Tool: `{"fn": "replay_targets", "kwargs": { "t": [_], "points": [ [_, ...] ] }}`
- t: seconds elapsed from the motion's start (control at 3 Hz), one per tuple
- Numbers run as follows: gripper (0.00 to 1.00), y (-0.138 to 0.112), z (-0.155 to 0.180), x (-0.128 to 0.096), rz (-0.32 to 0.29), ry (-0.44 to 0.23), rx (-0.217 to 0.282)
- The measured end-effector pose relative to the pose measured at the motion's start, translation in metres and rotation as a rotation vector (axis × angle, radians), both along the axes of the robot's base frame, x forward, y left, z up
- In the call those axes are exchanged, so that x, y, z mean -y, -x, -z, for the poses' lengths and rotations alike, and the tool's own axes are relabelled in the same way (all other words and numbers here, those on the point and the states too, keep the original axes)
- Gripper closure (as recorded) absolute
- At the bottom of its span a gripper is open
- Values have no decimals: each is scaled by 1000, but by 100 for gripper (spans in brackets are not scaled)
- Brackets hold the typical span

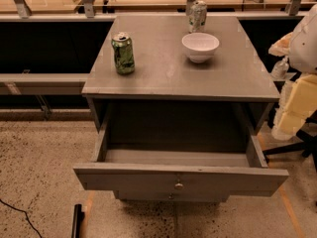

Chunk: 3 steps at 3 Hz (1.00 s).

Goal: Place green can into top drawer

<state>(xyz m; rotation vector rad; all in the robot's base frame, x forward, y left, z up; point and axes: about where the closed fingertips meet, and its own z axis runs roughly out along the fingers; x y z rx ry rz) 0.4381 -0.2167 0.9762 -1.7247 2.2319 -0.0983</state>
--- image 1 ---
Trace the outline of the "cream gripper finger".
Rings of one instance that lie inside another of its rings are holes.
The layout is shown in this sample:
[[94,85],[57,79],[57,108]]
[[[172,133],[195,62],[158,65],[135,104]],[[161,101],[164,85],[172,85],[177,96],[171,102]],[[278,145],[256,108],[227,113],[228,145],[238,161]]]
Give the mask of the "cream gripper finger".
[[281,39],[276,41],[274,44],[272,44],[269,47],[268,53],[276,57],[287,56],[290,50],[291,36],[292,36],[292,33],[288,33],[285,36],[283,36]]
[[288,80],[282,87],[278,105],[271,134],[276,140],[287,141],[317,110],[317,75],[303,74],[294,82]]

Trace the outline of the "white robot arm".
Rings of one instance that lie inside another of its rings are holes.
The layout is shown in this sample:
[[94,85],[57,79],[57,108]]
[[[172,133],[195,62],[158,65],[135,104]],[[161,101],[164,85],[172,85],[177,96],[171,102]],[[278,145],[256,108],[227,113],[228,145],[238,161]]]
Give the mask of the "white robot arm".
[[289,140],[317,110],[317,5],[268,52],[276,57],[287,56],[290,66],[301,72],[294,82],[287,81],[282,87],[273,119],[273,137]]

